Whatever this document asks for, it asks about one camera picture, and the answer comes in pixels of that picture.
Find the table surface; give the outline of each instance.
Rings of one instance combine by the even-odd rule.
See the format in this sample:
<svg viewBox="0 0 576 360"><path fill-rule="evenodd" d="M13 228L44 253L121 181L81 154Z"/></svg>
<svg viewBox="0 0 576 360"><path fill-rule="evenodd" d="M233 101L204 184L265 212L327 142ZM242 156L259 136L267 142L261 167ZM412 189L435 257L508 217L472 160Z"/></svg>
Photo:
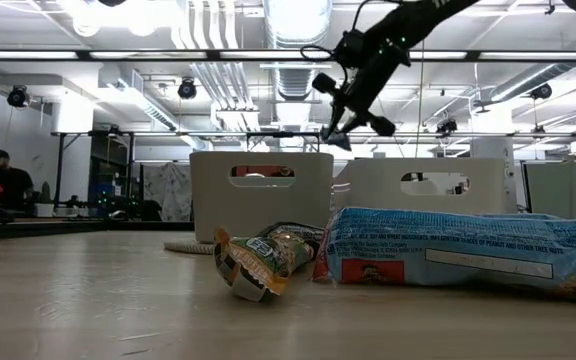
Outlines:
<svg viewBox="0 0 576 360"><path fill-rule="evenodd" d="M192 233L0 241L0 359L575 359L576 304L335 286L298 270L286 294L229 294Z"/></svg>

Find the person sitting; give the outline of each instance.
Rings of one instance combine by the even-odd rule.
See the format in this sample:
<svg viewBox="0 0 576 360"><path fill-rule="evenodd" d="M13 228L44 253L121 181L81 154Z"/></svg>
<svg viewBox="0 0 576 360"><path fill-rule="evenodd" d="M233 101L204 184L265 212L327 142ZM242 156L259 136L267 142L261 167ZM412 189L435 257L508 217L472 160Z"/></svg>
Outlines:
<svg viewBox="0 0 576 360"><path fill-rule="evenodd" d="M10 155L0 150L0 206L11 210L26 210L26 199L33 192L32 178L25 170L10 166Z"/></svg>

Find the fluorescent light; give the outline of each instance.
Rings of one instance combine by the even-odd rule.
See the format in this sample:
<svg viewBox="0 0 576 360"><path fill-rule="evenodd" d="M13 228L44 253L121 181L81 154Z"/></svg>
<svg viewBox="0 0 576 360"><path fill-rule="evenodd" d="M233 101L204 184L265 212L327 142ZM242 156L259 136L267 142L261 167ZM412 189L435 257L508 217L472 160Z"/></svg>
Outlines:
<svg viewBox="0 0 576 360"><path fill-rule="evenodd" d="M274 63L274 64L259 64L260 69L265 70L275 70L275 69L331 69L331 65L327 64L286 64L286 63Z"/></svg>
<svg viewBox="0 0 576 360"><path fill-rule="evenodd" d="M0 59L65 60L77 59L74 51L1 51Z"/></svg>
<svg viewBox="0 0 576 360"><path fill-rule="evenodd" d="M330 54L320 50L304 50L304 54L310 59L326 60L330 58ZM299 59L306 61L299 50L228 50L221 52L222 59Z"/></svg>
<svg viewBox="0 0 576 360"><path fill-rule="evenodd" d="M552 52L483 52L479 56L482 60L576 60L576 51Z"/></svg>
<svg viewBox="0 0 576 360"><path fill-rule="evenodd" d="M208 58L205 51L93 51L90 57L98 60L160 60L161 58L206 60Z"/></svg>
<svg viewBox="0 0 576 360"><path fill-rule="evenodd" d="M555 9L555 12L560 13L560 14L575 14L576 13L576 11L574 11L572 9L560 9L560 8L561 8L561 6L558 6L557 9ZM543 15L543 13L544 13L543 9L483 10L483 9L477 9L475 7L475 8L465 9L464 11L457 14L457 16L470 16L470 17L494 16L494 17L499 17L499 16L535 15L535 14Z"/></svg>
<svg viewBox="0 0 576 360"><path fill-rule="evenodd" d="M468 55L465 51L411 51L410 58L412 60L453 60L465 59Z"/></svg>

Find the chip bag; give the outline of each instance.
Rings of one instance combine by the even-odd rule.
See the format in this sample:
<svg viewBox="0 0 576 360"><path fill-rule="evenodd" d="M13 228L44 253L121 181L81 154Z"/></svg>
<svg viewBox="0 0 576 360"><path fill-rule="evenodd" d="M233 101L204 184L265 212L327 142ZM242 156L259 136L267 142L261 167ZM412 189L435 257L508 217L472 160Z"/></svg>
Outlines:
<svg viewBox="0 0 576 360"><path fill-rule="evenodd" d="M279 223L252 238L231 238L218 228L213 257L232 292L251 301L268 301L284 292L290 274L311 261L323 229Z"/></svg>
<svg viewBox="0 0 576 360"><path fill-rule="evenodd" d="M346 208L330 221L315 280L485 282L576 300L576 220Z"/></svg>

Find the green snack bag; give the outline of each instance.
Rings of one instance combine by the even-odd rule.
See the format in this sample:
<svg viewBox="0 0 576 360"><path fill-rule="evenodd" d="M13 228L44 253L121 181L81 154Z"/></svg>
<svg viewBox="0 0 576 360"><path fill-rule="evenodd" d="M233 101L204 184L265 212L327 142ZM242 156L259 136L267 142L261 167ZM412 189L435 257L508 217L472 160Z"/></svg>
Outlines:
<svg viewBox="0 0 576 360"><path fill-rule="evenodd" d="M231 238L224 229L215 232L213 256L217 271L235 295L251 301L281 295L290 274L311 261L316 253L293 233L274 229L265 234L265 237Z"/></svg>

